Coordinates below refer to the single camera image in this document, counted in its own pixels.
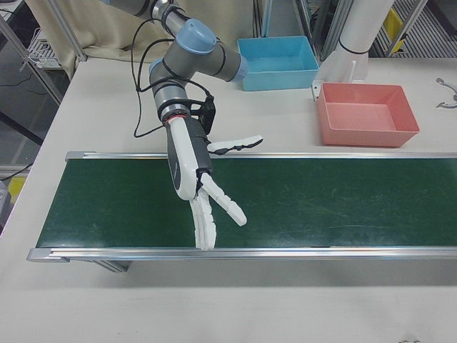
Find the robotic arm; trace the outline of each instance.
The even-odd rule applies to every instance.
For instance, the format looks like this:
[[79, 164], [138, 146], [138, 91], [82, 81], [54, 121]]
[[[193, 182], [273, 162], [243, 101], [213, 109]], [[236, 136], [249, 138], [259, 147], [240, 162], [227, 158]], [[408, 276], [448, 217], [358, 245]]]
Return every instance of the robotic arm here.
[[[150, 65], [149, 81], [154, 85], [152, 90], [159, 119], [166, 127], [174, 188], [181, 199], [190, 201], [196, 246], [212, 249], [216, 242], [216, 225], [209, 196], [238, 225], [246, 223], [246, 216], [212, 179], [209, 152], [225, 154], [231, 149], [250, 148], [263, 139], [254, 136], [210, 144], [206, 135], [211, 130], [216, 112], [213, 98], [207, 94], [204, 103], [190, 100], [184, 87], [197, 71], [224, 81], [240, 81], [247, 73], [247, 62], [224, 46], [210, 28], [185, 16], [173, 0], [102, 1], [142, 19], [159, 21], [169, 34], [176, 37], [165, 56]], [[193, 104], [199, 104], [200, 108], [193, 110]]]

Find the green conveyor belt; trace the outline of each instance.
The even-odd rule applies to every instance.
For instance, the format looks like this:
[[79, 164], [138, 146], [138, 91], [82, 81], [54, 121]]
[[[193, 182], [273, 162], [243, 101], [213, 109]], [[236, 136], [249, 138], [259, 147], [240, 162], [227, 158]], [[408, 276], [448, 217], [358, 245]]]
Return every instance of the green conveyor belt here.
[[[214, 159], [216, 247], [457, 246], [457, 159]], [[194, 247], [165, 159], [71, 159], [36, 247]]]

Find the white robotic finger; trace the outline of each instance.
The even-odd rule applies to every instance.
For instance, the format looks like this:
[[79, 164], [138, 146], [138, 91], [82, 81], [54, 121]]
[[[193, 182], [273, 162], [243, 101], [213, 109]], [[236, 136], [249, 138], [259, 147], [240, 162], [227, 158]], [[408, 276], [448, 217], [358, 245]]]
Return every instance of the white robotic finger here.
[[208, 144], [207, 149], [212, 154], [224, 155], [231, 150], [242, 150], [245, 148], [254, 148], [263, 141], [262, 136], [252, 136], [245, 139], [238, 139], [236, 141], [218, 141], [216, 143]]
[[211, 214], [208, 194], [200, 189], [195, 198], [189, 201], [194, 216], [195, 246], [202, 250], [214, 249], [216, 225]]
[[224, 194], [224, 191], [214, 182], [210, 175], [206, 173], [201, 175], [200, 182], [202, 184], [201, 189], [208, 193], [220, 207], [226, 210], [227, 214], [240, 227], [248, 221], [240, 206]]

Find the white tabletop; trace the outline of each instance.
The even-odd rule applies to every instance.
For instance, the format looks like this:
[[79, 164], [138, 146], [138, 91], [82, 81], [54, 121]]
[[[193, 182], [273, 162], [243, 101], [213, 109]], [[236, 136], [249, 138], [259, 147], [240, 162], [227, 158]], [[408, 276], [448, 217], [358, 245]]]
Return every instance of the white tabletop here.
[[[455, 59], [370, 61], [369, 81], [402, 85], [421, 127], [400, 149], [321, 146], [309, 90], [242, 92], [196, 80], [216, 97], [213, 141], [262, 134], [255, 151], [457, 152], [457, 109], [435, 108], [452, 100], [436, 77], [456, 83], [456, 70]], [[153, 108], [145, 94], [144, 130], [159, 124]], [[163, 131], [132, 137], [137, 116], [127, 63], [80, 64], [0, 236], [2, 341], [455, 341], [455, 261], [135, 262], [125, 274], [26, 262], [68, 151], [166, 151]]]

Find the plastic tray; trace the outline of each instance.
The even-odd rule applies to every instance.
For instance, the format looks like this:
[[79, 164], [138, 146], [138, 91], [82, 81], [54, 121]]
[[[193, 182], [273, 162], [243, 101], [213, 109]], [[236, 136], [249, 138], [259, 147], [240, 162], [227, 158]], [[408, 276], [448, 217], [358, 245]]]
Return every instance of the plastic tray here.
[[324, 83], [317, 107], [325, 144], [398, 147], [419, 133], [400, 86]]
[[239, 39], [249, 64], [244, 91], [309, 88], [318, 64], [305, 36]]

